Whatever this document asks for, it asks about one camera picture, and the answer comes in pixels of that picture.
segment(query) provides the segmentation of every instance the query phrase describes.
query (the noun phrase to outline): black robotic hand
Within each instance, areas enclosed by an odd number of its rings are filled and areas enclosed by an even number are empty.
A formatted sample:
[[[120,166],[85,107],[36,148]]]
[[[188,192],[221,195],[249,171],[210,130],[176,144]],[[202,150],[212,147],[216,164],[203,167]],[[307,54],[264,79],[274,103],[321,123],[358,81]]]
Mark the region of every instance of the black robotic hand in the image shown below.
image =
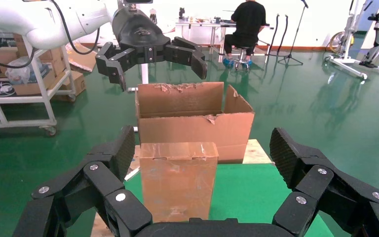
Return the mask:
[[[113,32],[119,47],[106,43],[96,56],[99,73],[126,90],[124,72],[136,64],[169,61],[191,66],[201,78],[207,77],[207,64],[201,46],[175,37],[171,40],[138,9],[123,8],[114,16]]]

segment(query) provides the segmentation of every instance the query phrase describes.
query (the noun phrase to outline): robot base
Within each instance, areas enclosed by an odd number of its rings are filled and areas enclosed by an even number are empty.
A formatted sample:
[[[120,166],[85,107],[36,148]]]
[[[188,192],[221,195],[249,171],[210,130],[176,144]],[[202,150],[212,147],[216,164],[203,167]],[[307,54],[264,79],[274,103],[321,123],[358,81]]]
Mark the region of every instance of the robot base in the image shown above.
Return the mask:
[[[347,65],[347,64],[359,64],[360,61],[358,61],[358,60],[352,59],[350,57],[348,57],[348,58],[335,58],[334,56],[331,55],[331,56],[326,57],[326,61],[332,62],[332,63],[348,70],[352,74],[354,74],[357,77],[360,77],[364,80],[366,80],[368,78],[367,74],[362,73],[356,69],[353,69],[352,67]],[[373,68],[372,70],[379,73],[379,67]]]

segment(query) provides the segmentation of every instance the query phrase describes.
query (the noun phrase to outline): man sitting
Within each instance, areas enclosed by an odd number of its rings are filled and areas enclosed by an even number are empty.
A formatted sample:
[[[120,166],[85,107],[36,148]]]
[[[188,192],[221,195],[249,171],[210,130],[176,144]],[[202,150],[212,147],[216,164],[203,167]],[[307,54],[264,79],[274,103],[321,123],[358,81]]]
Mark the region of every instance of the man sitting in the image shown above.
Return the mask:
[[[252,46],[246,50],[245,58],[248,65],[251,65],[251,55],[258,42],[258,34],[266,25],[265,8],[255,0],[246,0],[246,2],[237,7],[231,16],[231,20],[236,22],[236,31],[233,35],[226,35],[225,37],[227,57],[223,60],[223,64],[227,67],[233,67],[231,47],[236,45],[244,47]]]

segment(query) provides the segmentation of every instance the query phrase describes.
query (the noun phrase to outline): stool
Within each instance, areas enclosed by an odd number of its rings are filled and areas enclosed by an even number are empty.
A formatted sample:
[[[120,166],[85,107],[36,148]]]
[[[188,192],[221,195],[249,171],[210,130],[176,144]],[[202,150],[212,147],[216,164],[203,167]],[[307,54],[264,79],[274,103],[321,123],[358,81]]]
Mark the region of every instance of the stool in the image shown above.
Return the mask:
[[[239,70],[239,63],[244,63],[246,64],[246,68],[249,69],[249,65],[248,65],[248,62],[243,60],[243,54],[245,53],[246,54],[246,50],[251,48],[250,47],[242,47],[242,46],[236,46],[236,48],[240,49],[240,54],[239,54],[239,58],[238,59],[235,59],[235,65],[234,65],[234,69],[235,70]]]

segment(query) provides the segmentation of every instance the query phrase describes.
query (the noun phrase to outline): silver bolt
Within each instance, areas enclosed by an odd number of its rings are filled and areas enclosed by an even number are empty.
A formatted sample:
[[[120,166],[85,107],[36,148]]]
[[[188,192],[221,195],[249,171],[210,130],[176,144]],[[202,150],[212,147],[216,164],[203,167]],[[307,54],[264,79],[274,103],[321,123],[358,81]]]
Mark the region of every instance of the silver bolt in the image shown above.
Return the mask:
[[[306,204],[307,200],[303,197],[296,197],[296,201],[300,204]]]
[[[125,200],[125,194],[119,194],[119,195],[115,196],[115,200],[124,201]]]
[[[89,167],[90,170],[96,170],[98,169],[98,165],[97,164],[93,164]]]
[[[327,174],[328,172],[325,169],[318,169],[319,173],[321,174]]]
[[[373,196],[374,196],[375,198],[379,199],[379,193],[374,192],[374,193],[373,193]]]
[[[50,187],[49,187],[49,186],[44,186],[44,187],[41,187],[41,188],[38,190],[38,193],[39,193],[39,194],[45,194],[45,193],[47,193],[49,190],[50,190]]]

